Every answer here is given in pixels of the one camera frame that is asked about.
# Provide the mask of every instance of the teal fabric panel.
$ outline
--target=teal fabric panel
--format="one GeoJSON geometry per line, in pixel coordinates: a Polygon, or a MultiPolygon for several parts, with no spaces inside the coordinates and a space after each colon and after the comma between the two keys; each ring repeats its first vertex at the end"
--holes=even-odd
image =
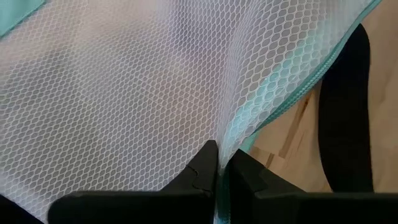
{"type": "Polygon", "coordinates": [[[0,0],[0,37],[7,34],[45,0],[0,0]]]}

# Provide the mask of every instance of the hexagonal mesh pattern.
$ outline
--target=hexagonal mesh pattern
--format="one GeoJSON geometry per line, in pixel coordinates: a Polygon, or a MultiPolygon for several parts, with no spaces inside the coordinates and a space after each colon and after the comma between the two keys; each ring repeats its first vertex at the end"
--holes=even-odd
{"type": "Polygon", "coordinates": [[[159,190],[224,167],[372,0],[48,1],[0,40],[3,195],[159,190]]]}

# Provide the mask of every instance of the light wood surface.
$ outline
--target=light wood surface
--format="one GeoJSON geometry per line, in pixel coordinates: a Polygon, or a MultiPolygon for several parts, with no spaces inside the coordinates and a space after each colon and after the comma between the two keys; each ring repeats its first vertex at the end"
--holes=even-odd
{"type": "MultiPolygon", "coordinates": [[[[398,192],[397,0],[383,0],[363,25],[371,42],[369,121],[374,188],[398,192]]],[[[329,192],[318,151],[320,84],[261,130],[251,155],[309,192],[329,192]]]]}

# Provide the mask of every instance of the mesh netting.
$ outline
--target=mesh netting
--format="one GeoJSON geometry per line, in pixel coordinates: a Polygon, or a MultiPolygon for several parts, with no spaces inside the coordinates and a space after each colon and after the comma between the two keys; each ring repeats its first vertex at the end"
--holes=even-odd
{"type": "Polygon", "coordinates": [[[45,220],[76,190],[224,167],[372,0],[48,1],[0,39],[0,190],[45,220]]]}

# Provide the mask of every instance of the teal edge binding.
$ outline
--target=teal edge binding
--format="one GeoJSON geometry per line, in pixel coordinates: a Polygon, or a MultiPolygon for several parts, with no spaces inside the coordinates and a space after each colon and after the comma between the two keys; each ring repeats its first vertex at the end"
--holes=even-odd
{"type": "Polygon", "coordinates": [[[0,0],[0,39],[34,13],[46,0],[0,0]]]}
{"type": "MultiPolygon", "coordinates": [[[[321,79],[321,77],[326,73],[326,71],[330,68],[333,62],[336,60],[337,56],[340,54],[341,50],[347,43],[349,37],[354,32],[354,30],[359,26],[362,20],[381,2],[381,0],[374,0],[371,2],[365,9],[360,13],[360,15],[356,18],[350,28],[347,30],[345,35],[341,38],[339,43],[336,47],[332,50],[331,53],[327,56],[325,61],[318,65],[315,71],[309,75],[303,83],[300,84],[298,88],[296,88],[288,97],[287,99],[278,106],[278,108],[266,118],[264,122],[249,136],[247,137],[243,143],[240,145],[240,149],[244,152],[248,153],[254,141],[256,140],[259,131],[265,125],[269,124],[280,115],[285,113],[290,107],[292,107],[303,95],[305,95],[312,87],[321,79]]],[[[218,211],[218,223],[220,224],[228,224],[230,223],[230,214],[229,214],[229,186],[228,186],[228,177],[221,178],[222,179],[222,186],[221,190],[222,193],[219,194],[218,203],[222,204],[221,208],[227,209],[227,211],[218,211]]]]}

